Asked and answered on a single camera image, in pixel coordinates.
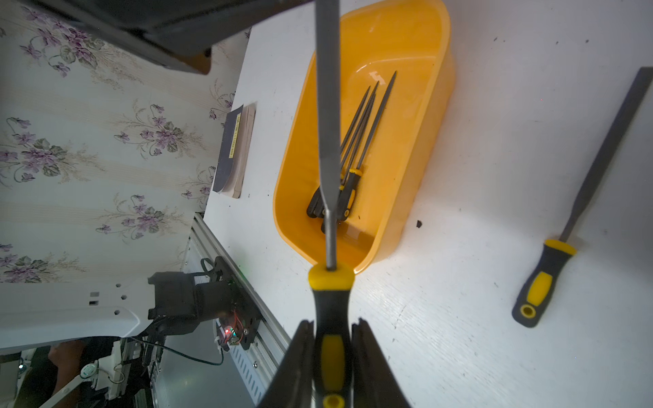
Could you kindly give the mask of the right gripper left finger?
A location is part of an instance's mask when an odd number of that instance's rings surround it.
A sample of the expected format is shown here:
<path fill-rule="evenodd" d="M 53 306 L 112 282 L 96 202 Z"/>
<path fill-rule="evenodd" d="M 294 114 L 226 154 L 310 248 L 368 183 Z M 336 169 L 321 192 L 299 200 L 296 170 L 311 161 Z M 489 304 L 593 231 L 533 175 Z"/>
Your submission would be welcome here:
<path fill-rule="evenodd" d="M 313 321 L 301 321 L 258 408 L 311 407 L 315 334 Z"/>

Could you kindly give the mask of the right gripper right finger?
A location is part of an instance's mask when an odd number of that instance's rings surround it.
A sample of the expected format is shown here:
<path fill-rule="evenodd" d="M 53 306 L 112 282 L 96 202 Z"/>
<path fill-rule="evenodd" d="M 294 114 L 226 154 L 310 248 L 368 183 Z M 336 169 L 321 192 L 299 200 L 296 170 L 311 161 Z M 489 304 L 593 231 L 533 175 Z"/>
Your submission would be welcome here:
<path fill-rule="evenodd" d="M 354 357 L 353 406 L 366 408 L 410 407 L 387 360 L 364 319 L 352 325 Z"/>

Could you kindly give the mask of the yellow plastic storage tray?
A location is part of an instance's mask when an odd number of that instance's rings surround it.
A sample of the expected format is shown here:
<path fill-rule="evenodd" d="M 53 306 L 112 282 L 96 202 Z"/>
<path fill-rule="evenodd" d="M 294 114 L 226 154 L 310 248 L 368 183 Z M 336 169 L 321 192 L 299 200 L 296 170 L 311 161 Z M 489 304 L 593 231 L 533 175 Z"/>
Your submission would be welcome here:
<path fill-rule="evenodd" d="M 341 122 L 352 126 L 364 96 L 375 99 L 360 151 L 346 166 L 361 175 L 338 259 L 355 272 L 401 240 L 454 89 L 451 20 L 441 1 L 382 1 L 340 21 Z M 319 219 L 306 209 L 319 185 L 316 70 L 304 81 L 274 198 L 280 236 L 312 264 L 325 258 Z"/>

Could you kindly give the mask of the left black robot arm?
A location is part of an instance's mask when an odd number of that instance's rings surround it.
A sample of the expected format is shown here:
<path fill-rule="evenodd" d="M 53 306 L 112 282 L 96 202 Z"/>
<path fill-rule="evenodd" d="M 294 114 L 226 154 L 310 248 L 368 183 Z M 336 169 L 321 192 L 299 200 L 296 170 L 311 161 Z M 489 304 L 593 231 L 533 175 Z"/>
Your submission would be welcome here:
<path fill-rule="evenodd" d="M 307 263 L 274 220 L 315 7 L 1 4 L 1 349 L 130 338 L 168 320 L 197 214 L 282 327 Z"/>

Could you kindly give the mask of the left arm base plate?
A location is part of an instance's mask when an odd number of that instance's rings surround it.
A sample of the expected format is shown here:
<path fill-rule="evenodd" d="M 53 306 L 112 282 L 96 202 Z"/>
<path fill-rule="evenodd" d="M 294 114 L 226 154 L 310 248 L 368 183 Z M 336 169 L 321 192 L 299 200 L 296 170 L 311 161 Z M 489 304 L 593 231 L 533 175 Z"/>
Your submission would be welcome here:
<path fill-rule="evenodd" d="M 249 350 L 263 320 L 258 305 L 225 258 L 203 258 L 202 270 L 208 282 L 199 283 L 202 320 L 216 322 L 218 345 L 225 351 L 236 346 Z"/>

